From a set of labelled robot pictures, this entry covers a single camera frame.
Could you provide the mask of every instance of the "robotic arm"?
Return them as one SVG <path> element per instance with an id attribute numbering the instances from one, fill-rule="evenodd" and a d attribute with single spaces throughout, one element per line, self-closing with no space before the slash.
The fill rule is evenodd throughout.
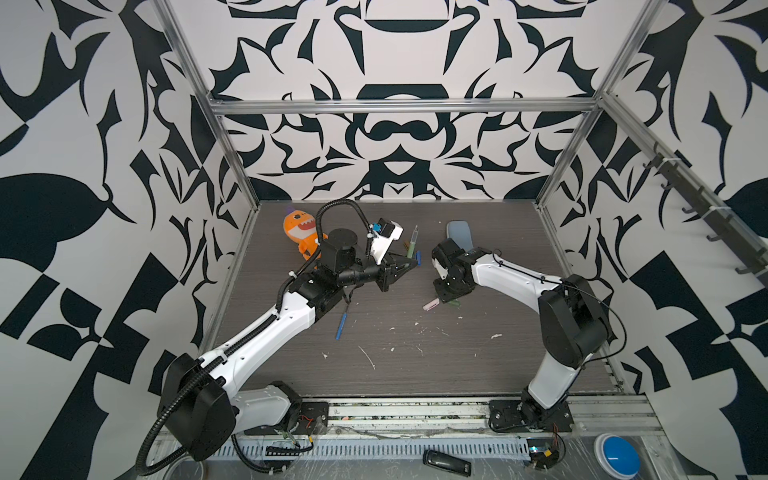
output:
<path id="1" fill-rule="evenodd" d="M 297 422 L 301 398 L 282 382 L 239 393 L 246 380 L 280 347 L 328 313 L 342 299 L 344 286 L 375 282 L 386 292 L 416 266 L 416 260 L 387 251 L 392 241 L 399 239 L 402 228 L 384 218 L 368 224 L 351 200 L 334 200 L 321 207 L 316 216 L 318 238 L 323 238 L 323 212 L 340 204 L 353 206 L 366 224 L 366 255 L 359 254 L 354 232 L 343 228 L 331 231 L 304 266 L 297 273 L 290 273 L 275 306 L 197 359 L 187 354 L 177 357 L 168 367 L 157 409 L 158 420 L 136 459 L 139 475 L 158 472 L 182 455 L 204 460 L 231 435 L 244 430 L 268 425 L 276 431 L 288 432 Z M 314 260 L 316 267 L 310 268 Z M 163 426 L 181 447 L 147 466 L 150 447 Z"/>
<path id="2" fill-rule="evenodd" d="M 546 428 L 566 408 L 568 388 L 584 363 L 603 342 L 615 338 L 587 280 L 578 275 L 544 275 L 481 247 L 464 251 L 450 238 L 432 251 L 432 264 L 440 275 L 434 284 L 443 303 L 479 285 L 509 295 L 539 314 L 547 349 L 544 360 L 520 402 L 491 405 L 489 426 L 496 432 Z"/>

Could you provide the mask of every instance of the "stuffed animal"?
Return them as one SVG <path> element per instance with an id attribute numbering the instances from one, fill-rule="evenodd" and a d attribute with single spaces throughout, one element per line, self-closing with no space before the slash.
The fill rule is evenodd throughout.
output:
<path id="1" fill-rule="evenodd" d="M 315 253 L 317 249 L 315 217 L 307 212 L 294 210 L 283 220 L 283 230 L 288 238 L 299 244 L 299 252 L 304 256 L 304 260 L 308 260 Z"/>

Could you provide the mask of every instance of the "blue pen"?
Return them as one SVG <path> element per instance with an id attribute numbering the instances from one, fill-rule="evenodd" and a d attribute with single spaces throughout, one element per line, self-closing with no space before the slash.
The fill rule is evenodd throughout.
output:
<path id="1" fill-rule="evenodd" d="M 339 330 L 336 331 L 336 339 L 341 338 L 341 329 L 344 328 L 344 320 L 346 320 L 346 312 L 341 315 L 341 322 L 339 323 Z"/>

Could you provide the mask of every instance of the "black and white wall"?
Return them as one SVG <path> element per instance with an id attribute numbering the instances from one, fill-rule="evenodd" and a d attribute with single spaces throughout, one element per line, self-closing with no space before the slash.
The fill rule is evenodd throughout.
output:
<path id="1" fill-rule="evenodd" d="M 670 0 L 619 98 L 768 237 L 768 5 Z M 768 475 L 768 290 L 603 114 L 548 204 L 573 270 L 622 316 L 618 356 L 699 474 Z M 621 327 L 614 321 L 614 331 Z M 621 346 L 623 336 L 611 344 Z"/>
<path id="2" fill-rule="evenodd" d="M 250 211 L 150 2 L 0 7 L 3 478 L 115 478 Z"/>
<path id="3" fill-rule="evenodd" d="M 592 96 L 642 0 L 173 0 L 219 100 Z M 262 199 L 533 198 L 575 113 L 250 115 Z"/>

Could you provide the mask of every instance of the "green object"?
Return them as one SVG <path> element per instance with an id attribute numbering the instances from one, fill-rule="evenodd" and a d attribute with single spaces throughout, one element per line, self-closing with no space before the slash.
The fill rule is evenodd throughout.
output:
<path id="1" fill-rule="evenodd" d="M 411 242 L 408 244 L 408 258 L 413 258 L 413 250 L 416 248 L 416 237 L 419 236 L 419 225 L 413 229 L 411 234 Z"/>

